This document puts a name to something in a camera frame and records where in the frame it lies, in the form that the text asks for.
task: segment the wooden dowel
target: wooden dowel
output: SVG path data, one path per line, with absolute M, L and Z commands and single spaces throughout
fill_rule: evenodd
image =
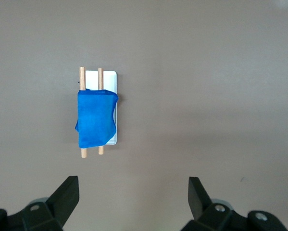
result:
M 103 68 L 98 68 L 98 90 L 103 90 Z M 99 155 L 104 154 L 104 146 L 99 146 Z
M 80 67 L 80 90 L 86 90 L 86 71 L 85 67 Z M 87 148 L 81 148 L 81 156 L 82 158 L 87 157 Z

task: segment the screw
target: screw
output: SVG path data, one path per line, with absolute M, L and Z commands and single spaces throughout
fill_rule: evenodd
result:
M 40 208 L 39 205 L 33 205 L 30 207 L 30 211 L 34 211 L 34 210 L 37 210 L 39 208 Z
M 222 205 L 216 205 L 214 208 L 216 209 L 216 211 L 219 211 L 219 212 L 225 212 L 226 210 L 224 206 Z
M 255 216 L 256 216 L 256 218 L 258 220 L 263 220 L 263 221 L 267 221 L 268 220 L 267 216 L 265 214 L 263 214 L 263 213 L 256 213 Z

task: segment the white plate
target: white plate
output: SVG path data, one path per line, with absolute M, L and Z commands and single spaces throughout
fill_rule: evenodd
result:
M 98 71 L 86 71 L 86 88 L 90 90 L 98 90 Z M 117 94 L 117 73 L 115 71 L 103 71 L 103 88 Z M 114 110 L 114 122 L 117 130 L 117 110 Z M 117 143 L 117 132 L 106 143 L 114 145 Z

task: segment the white board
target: white board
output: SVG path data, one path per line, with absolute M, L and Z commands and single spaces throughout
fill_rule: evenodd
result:
M 103 71 L 103 88 L 117 94 L 117 73 L 115 71 Z M 86 89 L 98 90 L 98 71 L 86 71 Z M 117 106 L 114 110 L 114 122 L 117 130 Z M 117 132 L 106 143 L 114 145 L 117 143 Z

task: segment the blue fabric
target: blue fabric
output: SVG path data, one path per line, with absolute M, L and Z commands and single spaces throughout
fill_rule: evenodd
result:
M 80 148 L 105 145 L 116 133 L 114 109 L 118 96 L 108 90 L 80 90 L 77 94 Z

